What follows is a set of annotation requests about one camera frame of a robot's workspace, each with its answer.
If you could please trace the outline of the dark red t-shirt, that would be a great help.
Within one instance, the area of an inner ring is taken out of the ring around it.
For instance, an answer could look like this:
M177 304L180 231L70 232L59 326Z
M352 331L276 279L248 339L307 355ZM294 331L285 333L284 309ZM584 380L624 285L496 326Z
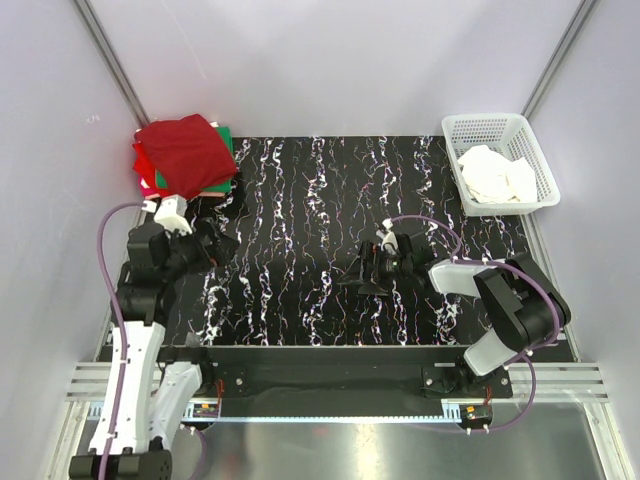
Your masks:
M161 197L191 199L238 173L228 142L199 114L155 121L135 132L132 147L133 170Z

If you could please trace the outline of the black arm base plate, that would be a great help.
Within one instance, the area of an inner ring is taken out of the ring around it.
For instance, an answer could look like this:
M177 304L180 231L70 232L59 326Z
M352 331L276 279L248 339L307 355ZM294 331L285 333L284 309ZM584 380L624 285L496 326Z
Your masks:
M503 369L474 380L455 346L198 349L196 395L222 400L224 418L427 417L442 401L510 399Z

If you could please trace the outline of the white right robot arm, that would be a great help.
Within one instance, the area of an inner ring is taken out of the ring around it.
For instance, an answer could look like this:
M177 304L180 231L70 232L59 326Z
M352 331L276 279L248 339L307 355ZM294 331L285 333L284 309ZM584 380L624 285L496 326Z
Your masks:
M389 237L362 242L338 283L357 287L360 295L387 296L394 280L409 280L440 294L480 299L491 327L462 356L462 369L473 379L553 343L571 322L567 302L528 253L499 261L439 260L413 249L405 234Z

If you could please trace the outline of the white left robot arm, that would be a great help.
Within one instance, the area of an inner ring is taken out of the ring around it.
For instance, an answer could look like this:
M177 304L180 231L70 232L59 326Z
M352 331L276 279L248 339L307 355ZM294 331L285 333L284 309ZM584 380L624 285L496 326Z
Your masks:
M70 478L170 478L183 412L215 381L205 348L195 344L172 354L160 384L153 384L175 284L226 265L238 246L211 218L185 229L149 221L130 231L128 259L118 281L108 285L115 323L104 406L88 452L70 461Z

